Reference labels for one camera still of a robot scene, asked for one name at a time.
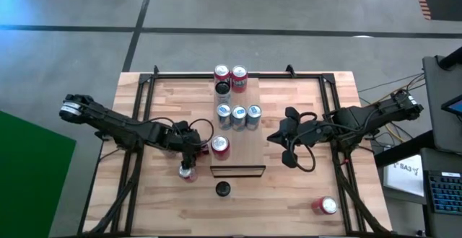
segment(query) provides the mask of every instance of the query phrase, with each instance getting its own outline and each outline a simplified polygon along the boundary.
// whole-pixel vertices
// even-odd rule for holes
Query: red soda can
[[[184,181],[189,182],[189,183],[197,180],[196,169],[194,169],[193,167],[189,169],[183,169],[183,166],[180,165],[180,169],[178,170],[178,175],[180,175],[180,177]]]
[[[215,136],[212,139],[212,151],[218,160],[226,160],[230,157],[230,141],[224,136]]]
[[[226,65],[220,64],[215,67],[214,71],[214,78],[215,84],[218,82],[227,82],[230,84],[231,82],[231,72]]]
[[[311,209],[317,215],[334,214],[337,212],[337,202],[332,197],[325,196],[313,201]]]
[[[244,92],[245,88],[247,88],[247,78],[248,73],[244,66],[238,65],[232,68],[231,89],[236,93]]]

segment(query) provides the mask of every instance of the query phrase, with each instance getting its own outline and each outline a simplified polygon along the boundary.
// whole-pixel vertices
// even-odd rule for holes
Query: can lid
[[[217,85],[215,85],[215,91],[218,93],[218,94],[227,94],[229,93],[231,90],[231,87],[230,87],[230,83],[228,82],[218,82]]]
[[[215,151],[224,151],[228,147],[228,139],[224,136],[215,136],[212,140],[212,148]]]
[[[220,64],[220,65],[217,65],[215,67],[215,73],[218,75],[218,76],[226,76],[228,73],[230,72],[230,70],[228,69],[228,67],[224,64]]]
[[[181,177],[189,177],[191,176],[193,169],[183,169],[183,166],[180,165],[180,169],[178,170],[178,174],[180,174]]]
[[[217,192],[217,195],[219,195],[221,197],[225,197],[225,196],[230,194],[231,186],[230,186],[230,184],[228,182],[221,181],[215,187],[215,191]]]
[[[232,74],[235,76],[242,77],[247,74],[247,69],[242,65],[237,65],[234,68],[232,68]]]
[[[232,109],[232,116],[234,116],[237,119],[244,118],[246,114],[247,114],[247,112],[245,111],[245,108],[240,106],[240,105],[236,105]]]
[[[248,116],[252,117],[252,118],[257,118],[257,117],[260,117],[261,116],[261,108],[257,105],[251,105],[249,108],[248,108]]]
[[[323,208],[327,213],[335,213],[337,211],[337,203],[331,197],[323,199]]]
[[[217,106],[217,113],[219,116],[228,116],[231,115],[231,108],[229,105],[220,104]]]

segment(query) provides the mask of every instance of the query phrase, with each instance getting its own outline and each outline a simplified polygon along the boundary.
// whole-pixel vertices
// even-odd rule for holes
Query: wooden table
[[[360,106],[352,72],[334,72],[341,106]],[[139,73],[122,73],[118,82],[113,109],[131,116]],[[310,203],[324,195],[339,203],[331,151],[328,144],[313,148],[316,170],[304,173],[281,163],[283,148],[266,141],[277,131],[284,109],[293,106],[300,112],[323,114],[319,84],[310,79],[259,79],[261,150],[266,171],[261,178],[212,177],[211,156],[197,161],[199,178],[186,183],[178,177],[180,156],[166,159],[158,150],[147,147],[144,152],[132,235],[342,235],[345,234],[340,208],[330,216],[316,216]],[[166,116],[174,121],[197,118],[215,119],[213,81],[208,79],[157,79],[152,99],[151,118]],[[206,123],[194,128],[201,136],[209,136]],[[102,155],[116,148],[105,143]],[[310,167],[311,158],[304,147],[298,148],[299,163]],[[352,154],[359,194],[378,221],[391,229],[382,187],[369,151],[358,149]],[[104,216],[116,198],[123,152],[106,157],[97,169],[95,184],[84,223],[90,230]],[[226,180],[231,193],[220,198],[215,185]],[[126,217],[123,207],[120,227]],[[357,230],[352,202],[349,213]]]

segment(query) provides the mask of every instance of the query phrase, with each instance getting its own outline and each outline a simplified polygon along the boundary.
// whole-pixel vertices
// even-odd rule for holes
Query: gray floor
[[[143,0],[0,0],[0,25],[134,27]],[[462,22],[427,21],[417,0],[151,0],[145,27],[462,32]],[[51,236],[75,234],[100,148],[89,126],[61,121],[65,94],[111,106],[131,40],[119,32],[0,31],[0,110],[77,140]],[[353,71],[358,89],[419,73],[423,56],[446,55],[461,40],[143,33],[131,71],[210,71],[218,63],[251,71]],[[374,101],[403,82],[361,94]],[[412,93],[427,106],[425,88]],[[428,110],[400,125],[428,130]],[[393,229],[423,228],[419,205],[387,198]]]

